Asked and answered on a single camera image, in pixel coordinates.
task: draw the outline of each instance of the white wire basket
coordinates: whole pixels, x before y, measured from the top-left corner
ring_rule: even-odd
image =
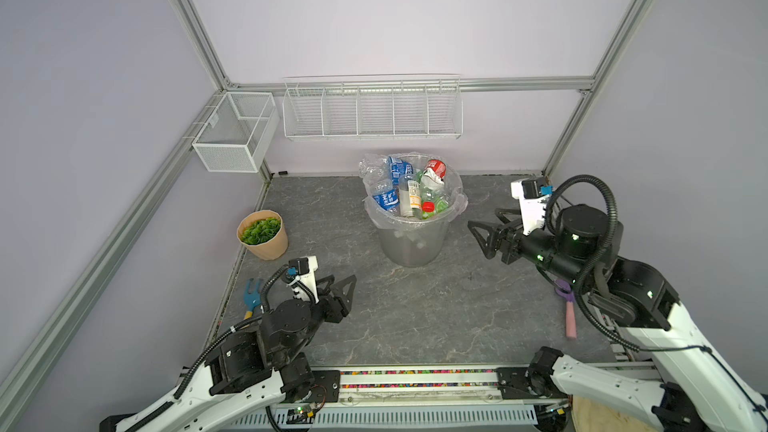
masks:
[[[192,143],[211,172],[258,172],[280,115],[268,92],[226,92]]]
[[[288,86],[283,125],[291,140],[445,139],[463,128],[458,78]]]

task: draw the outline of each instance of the pink handle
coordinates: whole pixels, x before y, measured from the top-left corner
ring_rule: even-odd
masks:
[[[565,337],[576,340],[576,315],[574,303],[565,303]]]

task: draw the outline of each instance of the perforated metal strip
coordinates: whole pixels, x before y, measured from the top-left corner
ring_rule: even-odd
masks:
[[[286,425],[288,408],[273,410],[279,426],[302,429],[304,425]],[[345,427],[386,427],[411,429],[413,427],[478,427],[484,425],[535,425],[536,414],[532,405],[459,405],[432,407],[354,407],[324,408],[313,429],[339,429]],[[270,428],[262,410],[239,418],[223,430],[262,430]]]

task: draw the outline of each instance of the red label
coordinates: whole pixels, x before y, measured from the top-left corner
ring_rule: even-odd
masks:
[[[442,163],[442,161],[437,160],[436,158],[433,158],[427,162],[427,168],[431,168],[433,171],[435,171],[435,175],[439,178],[446,176],[446,164]]]

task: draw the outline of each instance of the robotic arm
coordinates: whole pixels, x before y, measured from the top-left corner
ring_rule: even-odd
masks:
[[[356,276],[316,281],[315,270],[315,256],[288,261],[264,284],[260,317],[219,336],[177,388],[138,414],[105,419],[100,432],[213,431],[259,408],[276,428],[270,406],[308,398],[315,383],[301,349],[322,322],[339,323],[352,310]],[[267,295],[278,280],[293,289],[293,298],[271,309]],[[312,418],[318,409],[297,411],[294,420]]]
[[[608,214],[576,205],[553,220],[557,200],[579,182],[600,190]],[[544,178],[528,178],[512,183],[512,196],[521,207],[497,209],[501,224],[468,223],[485,257],[501,252],[507,264],[524,258],[550,282],[548,273],[567,280],[592,325],[629,350],[649,352],[674,380],[659,388],[658,383],[627,380],[542,348],[528,369],[532,393],[546,395],[550,389],[590,398],[660,430],[766,430],[766,398],[706,340],[664,276],[618,255],[624,226],[608,186],[593,176],[576,176],[552,192]],[[622,328],[622,336],[592,315],[584,295]]]

